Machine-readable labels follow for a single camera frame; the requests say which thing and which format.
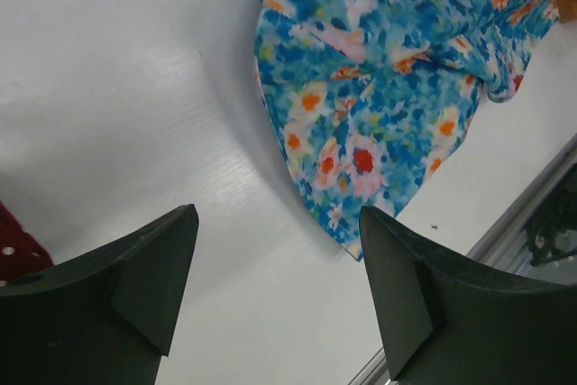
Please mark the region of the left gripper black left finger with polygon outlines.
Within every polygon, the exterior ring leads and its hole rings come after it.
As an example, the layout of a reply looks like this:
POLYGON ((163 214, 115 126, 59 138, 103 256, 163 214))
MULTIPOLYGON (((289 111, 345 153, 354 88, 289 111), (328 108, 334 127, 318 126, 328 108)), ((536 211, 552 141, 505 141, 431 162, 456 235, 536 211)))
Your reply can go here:
POLYGON ((152 384, 168 356, 199 220, 179 206, 1 288, 3 384, 152 384))

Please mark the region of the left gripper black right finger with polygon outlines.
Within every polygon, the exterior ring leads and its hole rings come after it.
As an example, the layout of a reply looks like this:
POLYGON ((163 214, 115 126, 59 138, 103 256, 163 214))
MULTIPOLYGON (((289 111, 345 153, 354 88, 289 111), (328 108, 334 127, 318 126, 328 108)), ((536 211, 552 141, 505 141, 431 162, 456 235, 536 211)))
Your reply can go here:
POLYGON ((360 233, 391 380, 575 383, 574 286, 491 268, 374 206, 360 233))

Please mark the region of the red dotted skirt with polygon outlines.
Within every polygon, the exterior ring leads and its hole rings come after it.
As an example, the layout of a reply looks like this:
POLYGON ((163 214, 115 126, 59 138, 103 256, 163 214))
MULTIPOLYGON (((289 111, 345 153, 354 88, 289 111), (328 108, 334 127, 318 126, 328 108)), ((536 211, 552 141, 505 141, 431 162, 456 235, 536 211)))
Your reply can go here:
POLYGON ((23 229, 3 203, 0 210, 1 285, 52 267, 49 253, 23 229))

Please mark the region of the blue floral skirt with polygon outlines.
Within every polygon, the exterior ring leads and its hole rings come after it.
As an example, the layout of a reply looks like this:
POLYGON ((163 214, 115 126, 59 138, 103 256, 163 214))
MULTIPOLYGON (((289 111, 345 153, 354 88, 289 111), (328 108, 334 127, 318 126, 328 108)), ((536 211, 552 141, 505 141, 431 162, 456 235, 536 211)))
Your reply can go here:
POLYGON ((306 209, 354 259, 359 215, 398 215, 505 102, 556 0, 262 0, 255 69, 306 209))

